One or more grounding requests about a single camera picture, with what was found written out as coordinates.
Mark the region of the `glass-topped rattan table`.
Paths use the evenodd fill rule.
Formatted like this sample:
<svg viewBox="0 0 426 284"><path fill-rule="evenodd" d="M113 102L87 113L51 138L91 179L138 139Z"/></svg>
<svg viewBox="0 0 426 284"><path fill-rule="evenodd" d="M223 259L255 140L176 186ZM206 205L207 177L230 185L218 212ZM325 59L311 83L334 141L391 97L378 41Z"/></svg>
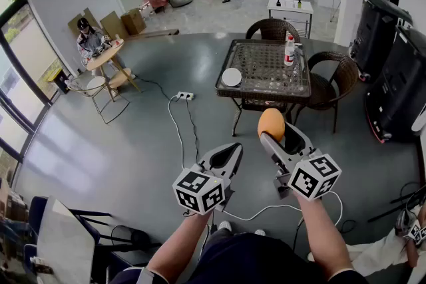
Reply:
<svg viewBox="0 0 426 284"><path fill-rule="evenodd" d="M310 70L303 45L296 45L292 66L284 64L285 47L283 41L234 39L231 42L215 90L218 96L231 98L236 105L233 136L243 110L277 108L285 113L289 104L305 104L310 99ZM242 73L238 86L222 82L222 73L227 68Z"/></svg>

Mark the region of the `person's grey trousers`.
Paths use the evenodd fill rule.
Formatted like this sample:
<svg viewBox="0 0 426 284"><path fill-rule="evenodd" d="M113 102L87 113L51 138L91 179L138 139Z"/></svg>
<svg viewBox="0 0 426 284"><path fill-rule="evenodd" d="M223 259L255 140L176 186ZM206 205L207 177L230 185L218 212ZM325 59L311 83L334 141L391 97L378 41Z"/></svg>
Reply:
<svg viewBox="0 0 426 284"><path fill-rule="evenodd" d="M208 239L206 240L206 243L204 245L204 249L208 249L209 247L212 247L213 245L219 244L227 239L230 239L231 237L236 236L235 233L231 232L228 229L218 229L213 234L210 234Z"/></svg>

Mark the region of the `flat cardboard sheet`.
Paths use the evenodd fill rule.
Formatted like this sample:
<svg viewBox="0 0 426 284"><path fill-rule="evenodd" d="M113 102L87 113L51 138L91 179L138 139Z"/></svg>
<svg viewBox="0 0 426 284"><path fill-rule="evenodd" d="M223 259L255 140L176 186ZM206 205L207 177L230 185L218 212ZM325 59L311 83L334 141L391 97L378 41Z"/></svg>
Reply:
<svg viewBox="0 0 426 284"><path fill-rule="evenodd" d="M78 14L76 17L74 17L68 22L68 27L75 38L77 38L78 35L80 34L80 31L77 27L77 22L81 18L85 18L89 22L90 26L92 27L98 27L98 28L101 27L98 21L95 19L95 17L91 13L90 9L86 8L83 10L83 12L81 12L80 14Z"/></svg>
<svg viewBox="0 0 426 284"><path fill-rule="evenodd" d="M111 39L119 37L126 40L129 38L129 33L124 23L115 11L110 12L106 17L102 18L101 25Z"/></svg>

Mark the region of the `large black machine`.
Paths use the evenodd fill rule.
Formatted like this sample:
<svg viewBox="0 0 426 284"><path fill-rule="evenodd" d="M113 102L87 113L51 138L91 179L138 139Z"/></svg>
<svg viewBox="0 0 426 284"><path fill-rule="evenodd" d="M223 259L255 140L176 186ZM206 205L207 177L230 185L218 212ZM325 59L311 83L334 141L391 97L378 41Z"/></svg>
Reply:
<svg viewBox="0 0 426 284"><path fill-rule="evenodd" d="M395 40L398 25L410 27L411 15L388 0L363 0L357 33L350 47L363 82L380 74Z"/></svg>
<svg viewBox="0 0 426 284"><path fill-rule="evenodd" d="M398 26L382 71L365 95L375 137L411 141L426 127L426 36Z"/></svg>

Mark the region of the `brown cardboard box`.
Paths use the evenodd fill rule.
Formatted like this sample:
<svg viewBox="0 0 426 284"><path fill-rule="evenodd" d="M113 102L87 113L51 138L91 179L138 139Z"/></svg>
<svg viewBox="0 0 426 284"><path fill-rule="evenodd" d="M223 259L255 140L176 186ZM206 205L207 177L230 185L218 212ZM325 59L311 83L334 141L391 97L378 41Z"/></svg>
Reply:
<svg viewBox="0 0 426 284"><path fill-rule="evenodd" d="M139 35L146 29L146 24L139 8L131 9L120 16L129 35Z"/></svg>

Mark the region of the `round wooden table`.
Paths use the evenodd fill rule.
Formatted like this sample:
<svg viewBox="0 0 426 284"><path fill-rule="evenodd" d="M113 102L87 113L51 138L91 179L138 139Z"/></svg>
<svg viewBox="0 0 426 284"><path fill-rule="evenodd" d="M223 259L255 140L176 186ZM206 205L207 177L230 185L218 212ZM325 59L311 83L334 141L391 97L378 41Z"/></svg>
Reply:
<svg viewBox="0 0 426 284"><path fill-rule="evenodd" d="M118 52L124 47L124 40L123 39L119 39L118 41L115 40L112 42L113 46L105 51L103 51L99 56L97 56L94 59L91 59L89 61L89 63L87 64L87 70L88 71L93 71L95 69L99 69L102 73L102 76L105 78L106 80L106 88L108 90L108 93L110 95L110 99L112 101L114 101L114 95L112 94L112 90L115 88L111 88L109 86L109 80L107 80L107 77L105 76L105 72L103 69L103 65L107 64L109 61L111 61L113 63L113 65L118 69L118 71L123 71L122 68L119 63L117 62L117 54ZM128 82L131 83L131 85L133 85L133 87L135 87L135 89L137 89L137 91L142 92L141 89L139 89L139 87L136 85L135 81L132 79L132 77L130 77L128 79Z"/></svg>

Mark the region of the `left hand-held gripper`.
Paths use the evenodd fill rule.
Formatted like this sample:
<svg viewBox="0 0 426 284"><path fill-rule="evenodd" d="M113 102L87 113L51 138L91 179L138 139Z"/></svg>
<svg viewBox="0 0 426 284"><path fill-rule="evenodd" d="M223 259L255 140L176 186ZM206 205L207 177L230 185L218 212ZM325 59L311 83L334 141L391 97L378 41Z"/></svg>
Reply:
<svg viewBox="0 0 426 284"><path fill-rule="evenodd" d="M207 152L203 162L183 169L172 185L178 204L200 215L223 212L233 194L231 179L242 155L241 143L224 144Z"/></svg>

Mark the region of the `round wooden stool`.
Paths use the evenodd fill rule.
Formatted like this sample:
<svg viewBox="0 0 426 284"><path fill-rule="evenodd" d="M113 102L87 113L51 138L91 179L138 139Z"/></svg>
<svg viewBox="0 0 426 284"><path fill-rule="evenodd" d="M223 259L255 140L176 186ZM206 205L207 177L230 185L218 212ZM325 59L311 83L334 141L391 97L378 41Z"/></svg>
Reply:
<svg viewBox="0 0 426 284"><path fill-rule="evenodd" d="M109 86L111 88L118 88L122 86L125 82L128 82L128 79L131 77L132 71L130 68L125 68L123 71L118 71L114 76L109 80Z"/></svg>

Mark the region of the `person's dark navy top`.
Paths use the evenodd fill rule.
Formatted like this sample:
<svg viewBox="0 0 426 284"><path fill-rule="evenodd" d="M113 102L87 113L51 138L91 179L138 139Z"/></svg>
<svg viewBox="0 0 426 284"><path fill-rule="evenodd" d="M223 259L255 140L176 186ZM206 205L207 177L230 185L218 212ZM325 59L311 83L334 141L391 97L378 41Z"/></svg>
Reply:
<svg viewBox="0 0 426 284"><path fill-rule="evenodd" d="M184 284L368 284L354 270L326 279L279 239L240 233L210 246Z"/></svg>

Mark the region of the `white round plate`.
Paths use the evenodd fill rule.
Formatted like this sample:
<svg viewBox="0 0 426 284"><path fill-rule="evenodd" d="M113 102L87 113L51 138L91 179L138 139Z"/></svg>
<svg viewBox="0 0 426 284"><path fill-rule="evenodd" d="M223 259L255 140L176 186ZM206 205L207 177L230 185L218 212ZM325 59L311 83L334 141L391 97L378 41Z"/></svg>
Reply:
<svg viewBox="0 0 426 284"><path fill-rule="evenodd" d="M227 68L222 73L222 82L226 86L238 86L242 82L242 73L236 68Z"/></svg>

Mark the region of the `person's left forearm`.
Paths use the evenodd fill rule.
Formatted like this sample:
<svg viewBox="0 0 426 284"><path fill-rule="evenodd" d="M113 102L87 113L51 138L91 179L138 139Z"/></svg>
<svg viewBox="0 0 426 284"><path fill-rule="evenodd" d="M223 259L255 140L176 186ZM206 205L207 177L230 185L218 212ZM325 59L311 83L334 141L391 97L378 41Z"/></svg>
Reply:
<svg viewBox="0 0 426 284"><path fill-rule="evenodd" d="M148 270L159 274L169 284L175 284L190 263L211 214L208 212L184 218L148 262Z"/></svg>

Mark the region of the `dark blue chair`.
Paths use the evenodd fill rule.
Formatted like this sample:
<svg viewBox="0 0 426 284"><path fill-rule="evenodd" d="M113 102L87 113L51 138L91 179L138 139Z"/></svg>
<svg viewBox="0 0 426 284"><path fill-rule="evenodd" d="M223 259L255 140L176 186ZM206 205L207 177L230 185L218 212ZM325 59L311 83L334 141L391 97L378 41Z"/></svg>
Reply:
<svg viewBox="0 0 426 284"><path fill-rule="evenodd" d="M47 200L47 197L35 196L30 205L29 225L37 241ZM152 255L154 249L160 247L146 232L125 225L117 225L108 235L102 234L95 226L101 223L99 218L106 216L105 212L68 209L95 241L90 284L109 284L118 272L130 267L121 253L137 251ZM44 259L37 256L37 242L26 245L24 254L26 263L37 276L37 284L60 284Z"/></svg>

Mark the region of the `brown wicker chair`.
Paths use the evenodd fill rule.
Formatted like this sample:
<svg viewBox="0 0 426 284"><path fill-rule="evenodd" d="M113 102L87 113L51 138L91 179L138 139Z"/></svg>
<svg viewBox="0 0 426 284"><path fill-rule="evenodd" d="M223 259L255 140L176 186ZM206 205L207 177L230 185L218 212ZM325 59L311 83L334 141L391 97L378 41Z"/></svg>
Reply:
<svg viewBox="0 0 426 284"><path fill-rule="evenodd" d="M287 34L294 38L296 43L301 43L296 28L282 19L262 19L255 22L246 32L246 39L251 39L259 31L263 40L285 41Z"/></svg>
<svg viewBox="0 0 426 284"><path fill-rule="evenodd" d="M313 72L314 67L322 62L337 62L331 78L327 80ZM334 109L333 133L336 132L339 101L347 96L358 81L358 69L356 63L347 55L335 51L324 51L314 54L308 61L311 80L311 97L307 104L301 104L296 112L294 124L297 122L300 112L304 108L312 110Z"/></svg>

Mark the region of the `person's right forearm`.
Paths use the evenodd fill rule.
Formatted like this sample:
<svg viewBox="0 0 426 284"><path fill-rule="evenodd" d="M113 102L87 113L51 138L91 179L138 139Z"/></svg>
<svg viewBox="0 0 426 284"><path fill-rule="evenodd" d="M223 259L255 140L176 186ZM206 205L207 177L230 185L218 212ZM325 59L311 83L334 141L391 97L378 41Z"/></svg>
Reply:
<svg viewBox="0 0 426 284"><path fill-rule="evenodd" d="M327 279L342 271L353 269L345 241L326 212L322 201L308 201L299 194L295 196L306 224L314 261L322 268Z"/></svg>

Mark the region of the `black-framed glass window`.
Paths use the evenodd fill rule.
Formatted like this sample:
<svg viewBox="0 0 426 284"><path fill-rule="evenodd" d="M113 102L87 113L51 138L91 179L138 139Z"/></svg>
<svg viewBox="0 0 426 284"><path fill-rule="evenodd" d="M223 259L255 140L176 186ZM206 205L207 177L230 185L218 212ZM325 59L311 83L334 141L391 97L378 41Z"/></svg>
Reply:
<svg viewBox="0 0 426 284"><path fill-rule="evenodd" d="M29 0L0 0L0 177L10 184L58 94L48 73L61 65Z"/></svg>

